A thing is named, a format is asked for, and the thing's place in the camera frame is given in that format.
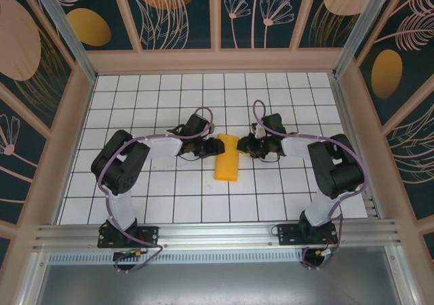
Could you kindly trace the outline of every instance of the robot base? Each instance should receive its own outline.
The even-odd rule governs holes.
[[[139,226],[136,220],[125,231],[127,234],[141,239],[144,242],[152,244],[157,244],[158,242],[157,226]],[[123,236],[108,220],[100,227],[98,232],[100,233],[98,237],[98,249],[131,249],[145,247]]]
[[[334,244],[338,242],[336,227],[331,221],[314,227],[306,219],[304,212],[297,224],[278,224],[277,236],[279,245],[325,245],[327,239]]]

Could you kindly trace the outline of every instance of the purple cable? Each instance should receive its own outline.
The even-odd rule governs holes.
[[[126,142],[123,146],[121,146],[121,148],[119,148],[118,150],[116,150],[116,152],[113,154],[113,156],[108,160],[107,164],[104,166],[104,168],[102,169],[99,177],[98,177],[98,188],[104,193],[105,197],[106,197],[106,208],[107,208],[107,212],[108,212],[108,216],[112,221],[113,226],[119,231],[121,232],[121,234],[125,237],[127,237],[128,239],[130,239],[131,241],[135,241],[143,246],[146,247],[158,247],[159,250],[157,252],[155,252],[149,259],[147,259],[145,262],[143,262],[142,264],[139,264],[135,267],[133,267],[131,270],[121,270],[118,267],[118,262],[124,258],[119,258],[116,262],[115,262],[115,268],[117,269],[117,272],[124,272],[125,274],[128,274],[129,272],[134,272],[137,270],[140,270],[141,268],[143,268],[144,266],[146,266],[148,264],[148,262],[150,262],[153,258],[155,258],[158,254],[161,253],[161,251],[163,251],[163,247],[161,245],[158,244],[153,244],[153,243],[149,243],[149,242],[145,242],[142,241],[140,239],[137,239],[136,237],[133,237],[131,235],[129,235],[126,231],[124,231],[119,223],[116,221],[115,217],[113,216],[113,212],[111,211],[110,208],[110,201],[109,201],[109,190],[107,190],[106,188],[104,188],[102,186],[102,178],[104,177],[105,173],[107,172],[107,169],[110,167],[110,165],[112,164],[112,162],[116,159],[116,157],[118,155],[121,154],[121,152],[127,148],[130,144],[137,142],[137,141],[142,141],[142,140],[149,140],[149,139],[155,139],[155,138],[166,138],[166,137],[170,137],[170,138],[178,138],[178,139],[194,139],[197,137],[202,136],[203,134],[206,134],[209,132],[210,128],[212,127],[212,120],[214,119],[214,116],[212,114],[212,111],[208,108],[208,107],[199,107],[198,109],[196,109],[195,114],[197,113],[198,110],[207,110],[210,113],[210,120],[209,123],[206,125],[205,129],[203,129],[202,132],[195,134],[193,136],[176,136],[174,134],[154,134],[151,136],[143,136],[143,137],[138,137],[138,138],[133,138],[130,141]]]
[[[361,186],[361,188],[358,191],[349,193],[347,195],[344,195],[343,197],[341,197],[331,208],[330,212],[328,213],[328,217],[331,218],[333,216],[334,210],[340,205],[340,203],[344,200],[347,200],[348,198],[354,197],[355,195],[358,195],[360,193],[362,193],[364,190],[366,190],[366,188],[368,187],[368,183],[369,183],[369,173],[365,167],[365,165],[363,164],[363,162],[361,161],[361,159],[359,158],[359,156],[356,155],[356,153],[354,151],[352,151],[350,148],[348,148],[347,146],[345,146],[343,143],[336,141],[334,139],[328,138],[328,137],[323,137],[323,136],[314,136],[311,134],[283,134],[281,132],[278,131],[274,131],[272,129],[270,129],[269,127],[266,127],[265,124],[259,119],[258,115],[256,114],[256,105],[257,103],[260,103],[263,107],[263,115],[262,117],[265,116],[265,104],[262,100],[255,100],[253,103],[253,116],[255,117],[255,120],[258,122],[258,124],[263,127],[266,131],[270,132],[271,134],[275,134],[281,137],[297,137],[297,138],[306,138],[306,139],[316,139],[316,140],[325,140],[328,142],[331,142],[333,144],[338,145],[339,147],[341,147],[342,149],[344,149],[345,151],[347,151],[351,156],[354,157],[354,159],[356,160],[356,162],[358,162],[362,172],[363,172],[363,176],[365,178],[363,185]]]
[[[340,238],[341,238],[341,236],[342,236],[342,224],[344,223],[344,216],[342,215],[342,214],[340,214],[339,216],[337,216],[336,218],[332,218],[331,220],[337,220],[337,219],[339,219],[339,235],[338,235],[338,244],[336,244],[336,248],[338,249],[339,248],[339,245],[340,245]],[[332,253],[332,254],[330,254],[330,257],[327,259],[327,261],[325,261],[325,263],[323,263],[323,264],[320,264],[319,266],[314,266],[313,264],[311,264],[310,262],[307,262],[304,258],[306,257],[306,253],[307,253],[307,250],[308,250],[309,248],[308,247],[305,247],[304,249],[303,249],[303,253],[302,253],[302,255],[301,255],[301,263],[302,263],[302,265],[305,267],[305,268],[308,268],[308,269],[311,269],[311,268],[316,268],[316,269],[319,269],[319,268],[324,268],[325,266],[327,266],[331,261],[332,261],[332,258],[333,258],[333,256],[334,256],[334,253]]]

